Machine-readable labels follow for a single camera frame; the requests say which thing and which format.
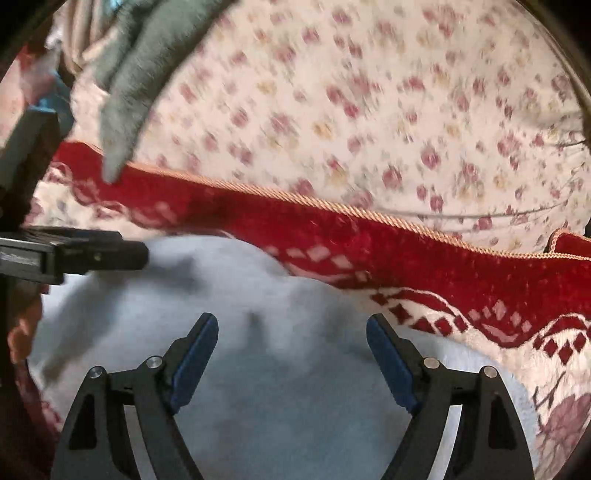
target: gray cloth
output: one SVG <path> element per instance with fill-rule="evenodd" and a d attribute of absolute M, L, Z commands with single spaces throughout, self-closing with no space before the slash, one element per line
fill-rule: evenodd
<path fill-rule="evenodd" d="M 103 180 L 119 178 L 132 158 L 152 104 L 179 65 L 233 0 L 127 0 L 118 35 L 96 65 L 96 84 L 111 95 L 100 116 Z"/>
<path fill-rule="evenodd" d="M 44 298 L 30 364 L 60 415 L 89 368 L 135 368 L 211 312 L 220 324 L 217 347 L 191 403 L 176 415 L 207 480 L 381 477 L 410 417 L 394 403 L 365 339 L 375 305 L 292 277 L 236 240 L 188 236 L 149 247 L 144 271 L 69 277 Z M 449 368 L 496 366 L 537 462 L 537 415 L 523 385 L 463 345 L 406 327 L 397 332 Z M 151 479 L 131 413 L 140 473 Z M 431 479 L 443 478 L 458 421 L 453 407 Z"/>

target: blue cloth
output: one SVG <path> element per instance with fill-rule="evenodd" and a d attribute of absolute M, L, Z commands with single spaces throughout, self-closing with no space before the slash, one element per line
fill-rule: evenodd
<path fill-rule="evenodd" d="M 51 91 L 41 98 L 35 107 L 53 110 L 57 113 L 57 120 L 60 124 L 60 136 L 66 138 L 74 126 L 74 115 L 70 109 L 70 89 L 61 81 L 57 72 L 53 73 L 55 82 Z"/>
<path fill-rule="evenodd" d="M 30 364 L 58 413 L 65 417 L 92 366 L 136 368 L 211 312 L 219 321 L 217 347 L 192 401 L 175 417 L 207 480 L 379 479 L 410 416 L 369 350 L 365 327 L 374 308 L 289 276 L 243 242 L 191 236 L 148 245 L 144 271 L 68 277 L 46 296 Z M 397 332 L 449 368 L 497 367 L 537 463 L 537 416 L 519 382 L 453 341 Z M 137 418 L 128 413 L 142 479 L 154 478 Z M 453 407 L 433 480 L 443 478 L 458 421 Z"/>

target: blue gripper pad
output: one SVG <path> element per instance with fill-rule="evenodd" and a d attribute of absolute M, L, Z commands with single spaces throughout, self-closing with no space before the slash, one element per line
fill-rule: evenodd
<path fill-rule="evenodd" d="M 216 346 L 218 332 L 217 318 L 210 315 L 176 369 L 172 378 L 172 391 L 168 402 L 173 414 L 191 402 Z"/>
<path fill-rule="evenodd" d="M 374 317 L 366 326 L 369 348 L 379 365 L 390 392 L 398 405 L 410 414 L 416 412 L 419 401 L 413 393 L 413 376 L 390 338 Z"/>

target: gold trim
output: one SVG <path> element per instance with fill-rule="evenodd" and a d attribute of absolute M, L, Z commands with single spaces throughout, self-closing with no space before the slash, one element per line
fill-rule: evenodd
<path fill-rule="evenodd" d="M 559 228 L 554 233 L 552 233 L 552 236 L 551 236 L 552 241 L 550 242 L 550 251 L 551 252 L 556 252 L 556 244 L 558 243 L 558 239 L 559 239 L 559 237 L 561 237 L 561 235 L 574 236 L 574 237 L 578 238 L 579 240 L 585 240 L 586 242 L 591 243 L 591 239 L 587 238 L 586 236 L 571 232 L 567 228 Z"/>
<path fill-rule="evenodd" d="M 102 150 L 100 148 L 87 143 L 84 143 L 84 145 L 87 145 L 92 150 L 102 155 Z M 200 175 L 193 175 L 190 173 L 185 173 L 177 170 L 170 170 L 169 168 L 153 167 L 150 165 L 145 165 L 137 162 L 129 162 L 127 166 L 135 170 L 143 171 L 153 175 L 186 180 L 212 188 L 231 190 L 233 192 L 247 193 L 251 195 L 258 195 L 261 197 L 266 197 L 274 200 L 282 200 L 284 202 L 296 203 L 298 205 L 315 207 L 321 210 L 326 210 L 328 212 L 343 213 L 345 215 L 361 218 L 364 220 L 373 220 L 374 222 L 383 223 L 389 226 L 400 228 L 402 230 L 414 232 L 419 235 L 431 238 L 432 240 L 443 242 L 448 245 L 453 245 L 454 247 L 464 248 L 466 250 L 478 254 L 491 255 L 493 257 L 501 258 L 516 258 L 521 260 L 568 258 L 570 260 L 583 260 L 587 262 L 591 261 L 591 258 L 588 257 L 579 257 L 578 255 L 561 254 L 556 252 L 552 252 L 549 254 L 520 254 L 505 251 L 497 251 L 492 250 L 490 248 L 474 247 L 473 245 L 467 244 L 462 240 L 458 240 L 457 238 L 452 237 L 450 235 L 446 235 L 445 233 L 436 232 L 434 230 L 426 228 L 425 226 L 417 225 L 415 223 L 411 223 L 406 220 L 393 217 L 391 215 L 386 215 L 384 213 L 373 212 L 371 210 L 365 210 L 357 207 L 351 207 L 349 205 L 344 205 L 342 203 L 328 202 L 327 200 L 315 199 L 312 197 L 300 195 L 298 193 L 284 192 L 282 190 L 270 189 L 267 187 L 256 187 L 253 185 L 235 183 L 226 180 L 213 180 Z"/>

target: fabric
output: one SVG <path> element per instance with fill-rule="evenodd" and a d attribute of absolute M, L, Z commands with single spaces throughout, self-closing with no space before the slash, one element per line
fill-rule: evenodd
<path fill-rule="evenodd" d="M 30 220 L 136 236 L 166 230 L 238 238 L 294 275 L 338 286 L 404 325 L 470 346 L 525 385 L 538 413 L 536 477 L 558 472 L 591 413 L 591 252 L 476 249 L 390 216 L 179 177 L 129 166 L 118 184 L 107 185 L 99 154 L 63 144 L 39 185 L 44 198 L 62 202 L 38 197 Z"/>
<path fill-rule="evenodd" d="M 134 160 L 542 251 L 589 220 L 589 151 L 568 74 L 517 5 L 242 1 L 176 72 Z M 71 138 L 101 147 L 93 75 Z"/>
<path fill-rule="evenodd" d="M 54 16 L 52 38 L 61 40 L 64 64 L 77 75 L 100 52 L 120 1 L 68 0 Z"/>
<path fill-rule="evenodd" d="M 103 179 L 113 182 L 133 156 L 152 104 L 176 68 L 232 0 L 128 0 L 118 33 L 96 66 L 110 93 L 102 106 Z"/>
<path fill-rule="evenodd" d="M 135 368 L 185 336 L 201 312 L 213 312 L 216 349 L 191 403 L 176 415 L 206 479 L 381 477 L 410 416 L 369 350 L 371 310 L 290 276 L 243 242 L 188 236 L 148 246 L 144 271 L 69 276 L 44 299 L 31 372 L 60 415 L 92 366 Z M 445 338 L 397 332 L 449 368 L 491 363 Z M 536 458 L 533 403 L 508 372 L 501 375 Z M 459 413 L 450 413 L 431 480 L 444 477 Z M 130 433 L 141 478 L 154 478 L 136 420 Z"/>
<path fill-rule="evenodd" d="M 20 68 L 15 61 L 0 82 L 0 148 L 4 148 L 25 108 L 20 77 Z"/>

